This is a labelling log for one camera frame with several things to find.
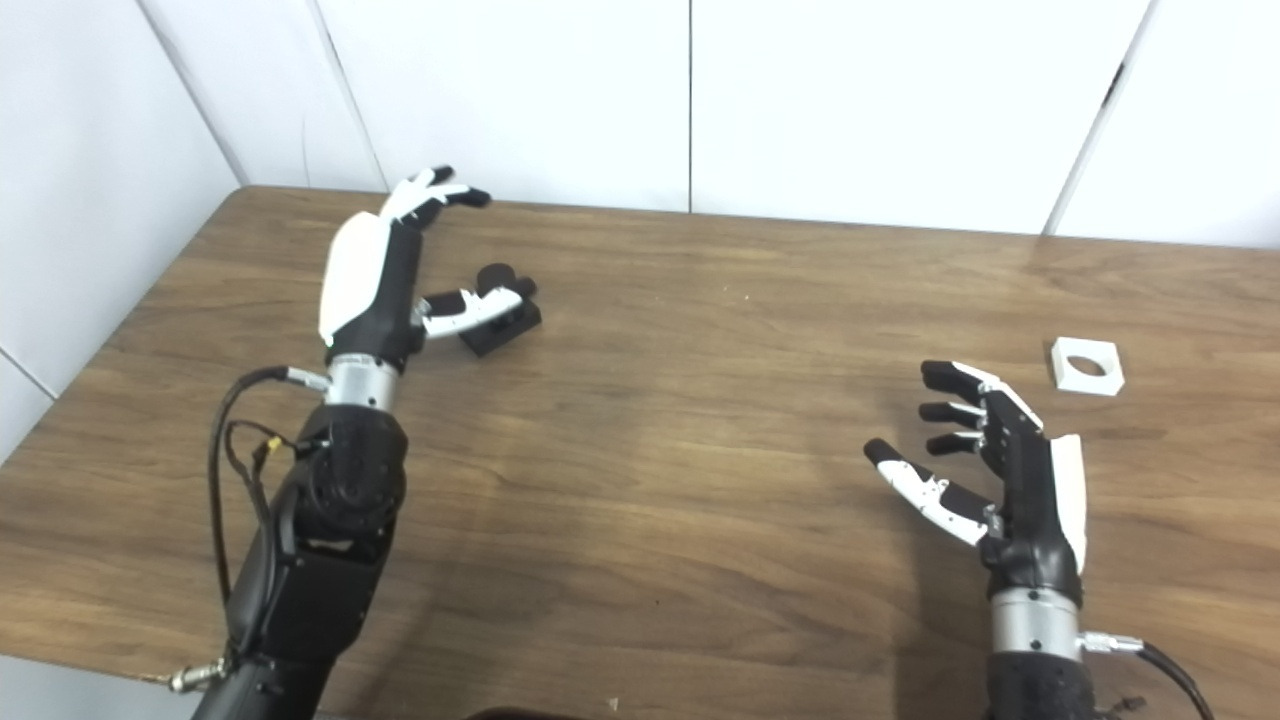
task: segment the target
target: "black block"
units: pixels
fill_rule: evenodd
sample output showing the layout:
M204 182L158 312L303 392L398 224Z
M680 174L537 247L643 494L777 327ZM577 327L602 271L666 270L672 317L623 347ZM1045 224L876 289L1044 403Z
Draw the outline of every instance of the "black block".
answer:
M460 333L476 357L484 357L503 345L543 324L543 311L526 300L509 315Z

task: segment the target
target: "robotic arm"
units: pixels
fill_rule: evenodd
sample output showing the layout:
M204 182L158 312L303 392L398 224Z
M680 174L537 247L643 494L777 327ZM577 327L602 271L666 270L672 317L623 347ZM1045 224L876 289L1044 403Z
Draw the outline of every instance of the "robotic arm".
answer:
M170 680L177 691L207 684L197 719L315 715L329 671L360 634L396 534L408 439L392 410L408 356L426 340L466 332L484 333L492 348L540 320L527 301L536 291L532 281L516 278L507 265L481 270L475 292L415 299L421 232L449 205L489 201L465 184L442 184L451 174L449 168L425 170L399 183L381 213L360 213L338 231L320 301L328 374L265 368L241 378L219 409L209 473L227 650ZM228 421L237 396L265 380L324 393L293 441L255 423ZM230 433L241 425L268 434L252 469L232 447ZM219 446L242 474L259 518L234 587L221 548ZM293 450L294 464L268 503L260 474L282 446Z
M924 386L964 402L928 402L920 418L964 429L928 441L931 455L973 452L1001 480L998 506L906 460L883 439L864 452L879 474L929 521L975 546L991 575L989 720L1094 720L1093 682L1082 655L1143 657L1172 676L1203 720L1212 720L1194 682L1138 638L1080 633L1080 571L1087 538L1084 461L1079 436L1044 437L1030 407L989 373L961 363L920 365Z

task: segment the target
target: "wall seam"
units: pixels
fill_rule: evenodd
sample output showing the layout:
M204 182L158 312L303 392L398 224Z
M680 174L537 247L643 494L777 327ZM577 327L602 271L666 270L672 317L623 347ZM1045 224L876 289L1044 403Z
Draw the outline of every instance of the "wall seam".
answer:
M165 54L165 58L169 59L169 65L173 67L173 72L178 76L178 81L182 83L183 90L187 91L187 97L196 108L196 114L198 114L200 119L205 123L205 129L207 129L210 137L214 138L214 145L218 146L218 151L223 154L223 160L227 163L227 167L230 168L232 176L236 177L236 183L239 187L244 187L248 184L248 174L244 173L244 165L241 164L239 158L236 156L236 152L232 150L230 143L227 142L227 138L218 132L218 127L210 118L209 110L200 99L200 94L196 92L191 70L188 70L186 63L182 61L182 55L178 53L178 47L160 28L160 24L151 14L151 10L147 9L142 0L133 0L133 4L137 5L138 12L142 13L142 18L147 22L147 27L151 28L151 33L155 36L156 42L160 44L160 50Z
M387 179L387 173L383 172L383 163L378 158L378 150L374 149L374 138L369 135L365 115L360 111L360 104L356 102L356 94L351 90L351 82L347 79L347 69L342 65L342 58L338 55L338 46L333 42L333 33L329 32L329 22L324 17L324 10L320 9L319 0L306 0L306 4L311 12L316 33L320 36L320 45L324 47L325 59L329 60L329 69L333 72L334 79L338 82L338 90L342 92L342 100L347 105L347 111L351 114L352 120L355 120L356 128L360 131L360 138L365 146L365 155L369 164L378 174L378 179L381 181L383 190L390 192L390 182Z
M1071 197L1075 196L1075 188L1079 187L1080 178L1084 177L1084 172L1088 169L1089 160L1093 158L1093 151L1097 149L1102 132L1106 129L1111 114L1124 96L1125 86L1129 85L1129 78L1133 76L1134 60L1143 38L1147 36L1157 5L1160 5L1160 0L1147 3L1147 9L1143 12L1142 19L1138 20L1138 27L1134 28L1133 37L1129 40L1129 47L1125 49L1124 56L1120 58L1120 65L1116 68L1111 86L1107 87L1107 92L1098 105L1098 111L1093 115L1089 132L1084 135L1084 142L1080 145L1079 152L1075 154L1075 161L1071 163L1071 169L1066 173L1066 179L1062 181L1062 188L1057 193L1057 200L1053 202L1048 218L1044 219L1044 228L1041 231L1041 234L1057 234L1057 227L1071 205Z
M29 370L27 370L27 368L24 368L22 365L22 363L19 363L18 359L14 357L13 355L10 355L9 351L5 350L4 347L0 347L0 357L4 357L14 368L17 368L18 372L22 373L22 377L24 377L28 380L31 380L31 384L33 384L37 388L40 388L40 392L45 393L45 396L47 396L49 400L58 400L58 395L55 395L54 391L49 386L46 386L45 383L40 382L40 378L37 378Z

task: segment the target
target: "wood grain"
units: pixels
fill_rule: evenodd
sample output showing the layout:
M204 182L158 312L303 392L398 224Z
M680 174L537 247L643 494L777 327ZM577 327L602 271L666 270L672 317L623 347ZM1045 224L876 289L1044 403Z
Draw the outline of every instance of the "wood grain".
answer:
M329 240L379 200L237 192L116 331L0 471L0 652L120 674L218 653L207 423L239 373L321 364ZM1085 624L1161 644L1224 720L1275 716L1280 255L498 204L442 218L421 287L497 260L538 279L545 324L412 363L410 498L326 710L977 717L984 573L860 452L923 446L938 357L1084 436ZM1117 342L1121 395L1052 389L1056 336ZM264 389L239 415L292 430L314 402ZM1091 660L1100 701L1189 720L1135 662Z

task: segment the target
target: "black cable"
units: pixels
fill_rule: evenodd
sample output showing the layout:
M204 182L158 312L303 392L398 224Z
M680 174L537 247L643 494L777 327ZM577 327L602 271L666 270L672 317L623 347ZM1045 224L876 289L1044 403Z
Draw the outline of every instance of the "black cable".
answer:
M214 565L218 569L218 589L221 594L223 605L227 605L227 601L232 597L230 573L227 569L227 544L223 538L223 497L218 477L219 446L221 445L224 427L227 425L227 416L230 414L232 406L236 405L236 400L239 398L242 392L268 380L284 380L288 378L288 373L289 368L287 365L261 368L252 373L246 373L227 391L221 404L218 405L218 411L214 414L214 428L209 437L209 455L205 459L205 471L209 482L209 524L214 536Z
M1143 643L1142 650L1138 651L1138 657L1151 662L1161 673L1169 675L1187 693L1187 697L1192 698L1192 703L1196 705L1196 711L1199 712L1201 720L1213 720L1213 711L1210 710L1208 702L1196 685L1196 680L1192 679L1187 670L1183 670L1181 665L1174 662L1172 657L1169 657L1158 647L1148 642Z
M232 443L232 434L236 432L237 427L250 427L260 433L268 436L268 439L259 443L253 450L253 466L252 469L244 468L239 457L236 455L234 445ZM227 461L232 464L236 473L244 482L244 489L248 492L250 502L253 505L253 514L257 516L257 533L259 542L262 543L262 564L264 564L264 578L262 578L262 592L259 593L257 606L253 607L253 615L250 616L248 625L244 628L244 634L241 635L239 646L237 647L237 655L243 656L252 650L253 642L262 629L262 621L266 619L266 611L270 605L271 597L275 594L275 574L276 574L276 556L279 553L278 538L275 529L271 525L271 511L266 502L266 491L262 487L262 468L266 465L266 459L270 456L271 451L279 445L284 445L291 448L296 446L284 439L284 436L262 425L261 423L253 423L251 420L232 420L227 424L227 433L224 437L224 447L227 451Z

